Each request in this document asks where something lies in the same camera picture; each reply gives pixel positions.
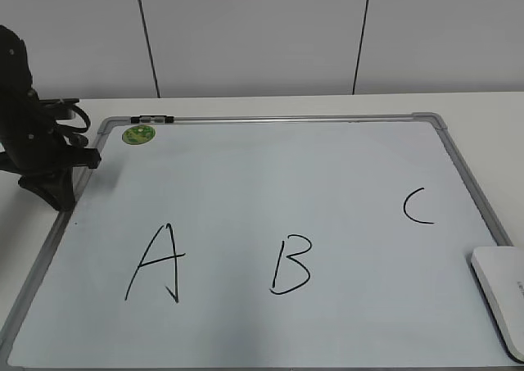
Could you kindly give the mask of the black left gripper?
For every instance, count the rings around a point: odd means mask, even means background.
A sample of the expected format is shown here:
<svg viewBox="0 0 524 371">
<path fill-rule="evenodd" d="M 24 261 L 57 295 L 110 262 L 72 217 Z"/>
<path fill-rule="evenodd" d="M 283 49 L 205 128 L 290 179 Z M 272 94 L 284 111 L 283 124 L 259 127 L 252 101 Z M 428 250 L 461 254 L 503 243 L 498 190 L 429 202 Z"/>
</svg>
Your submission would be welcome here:
<svg viewBox="0 0 524 371">
<path fill-rule="evenodd" d="M 42 100 L 33 88 L 25 41 L 1 27 L 2 168 L 22 175 L 21 188 L 56 211 L 76 204 L 73 167 L 98 167 L 100 153 L 88 148 L 90 128 L 79 99 Z"/>
</svg>

